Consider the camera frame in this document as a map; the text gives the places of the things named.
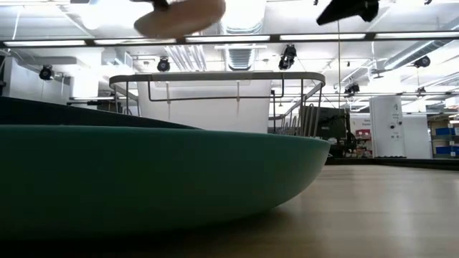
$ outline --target teal basin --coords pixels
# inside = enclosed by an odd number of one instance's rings
[[[329,148],[282,135],[0,126],[0,239],[149,234],[261,213],[309,186]]]

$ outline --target black object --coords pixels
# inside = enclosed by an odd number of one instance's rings
[[[137,128],[197,129],[132,115],[0,97],[0,125],[90,125]]]
[[[3,95],[3,88],[6,87],[6,82],[0,80],[0,96]]]
[[[359,15],[371,22],[379,11],[379,0],[332,0],[317,18],[317,24],[324,25],[341,19]]]
[[[282,56],[280,56],[279,69],[289,70],[295,64],[296,48],[295,45],[287,45]]]
[[[415,61],[415,63],[413,65],[416,68],[428,67],[430,65],[430,58],[428,56],[425,56],[423,58],[419,58],[418,60]]]
[[[349,94],[350,96],[358,92],[360,92],[360,86],[357,82],[344,89],[344,94]]]
[[[169,58],[161,57],[157,68],[159,72],[168,72],[171,69],[171,65],[169,64]]]
[[[324,140],[329,138],[335,138],[337,141],[345,139],[346,135],[346,124],[349,120],[349,116],[346,114],[344,109],[331,108],[331,107],[320,107],[319,119],[317,118],[318,107],[306,107],[304,112],[303,121],[305,121],[306,131],[311,128],[314,130],[317,122],[316,136],[321,137]]]
[[[417,88],[416,93],[418,97],[421,97],[423,93],[426,93],[427,91],[425,90],[424,87]]]
[[[50,64],[43,65],[43,69],[40,71],[38,76],[42,80],[46,80],[46,81],[53,80],[54,77],[55,77],[55,73],[52,70],[52,65],[50,65]]]
[[[169,9],[169,4],[167,0],[152,0],[154,9],[159,11],[167,11]]]

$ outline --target ceiling light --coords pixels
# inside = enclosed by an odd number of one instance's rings
[[[114,97],[73,97],[72,100],[114,100]]]
[[[175,39],[96,39],[98,45],[173,44]]]
[[[432,37],[459,37],[459,32],[403,32],[378,33],[376,39],[423,39]]]
[[[11,41],[4,42],[7,47],[61,47],[84,46],[84,40],[47,40],[47,41]]]
[[[154,59],[159,59],[159,56],[155,55],[138,55],[135,57],[135,60],[154,60]]]
[[[267,45],[255,45],[255,44],[232,44],[232,45],[223,45],[215,46],[215,50],[229,50],[229,49],[267,49]]]
[[[365,34],[298,34],[298,35],[281,35],[281,41],[296,40],[338,40],[338,39],[363,39]]]
[[[187,37],[188,43],[203,42],[267,42],[271,36],[250,35],[250,36],[215,36],[215,37]]]
[[[67,5],[70,0],[0,0],[0,6]]]

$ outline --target security camera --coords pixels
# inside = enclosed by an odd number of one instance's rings
[[[422,94],[426,93],[427,91],[425,90],[424,87],[417,88],[416,93],[418,97],[421,97]]]
[[[157,68],[159,72],[168,72],[171,69],[171,65],[169,64],[169,58],[161,57]]]
[[[38,74],[40,79],[50,81],[55,78],[55,72],[52,70],[52,65],[46,64],[43,65],[43,69]]]
[[[430,65],[430,58],[428,56],[425,56],[423,58],[420,58],[416,60],[416,62],[413,64],[416,68],[419,67],[428,67]]]
[[[353,96],[354,94],[360,92],[360,86],[357,82],[354,82],[352,85],[344,89],[344,94],[349,94]]]
[[[296,48],[295,45],[287,45],[282,56],[280,56],[279,69],[282,71],[289,70],[295,63]]]

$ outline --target floor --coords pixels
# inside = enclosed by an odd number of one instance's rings
[[[47,245],[35,248],[48,253]],[[306,191],[268,214],[151,238],[61,247],[69,257],[457,258],[459,173],[326,166]]]

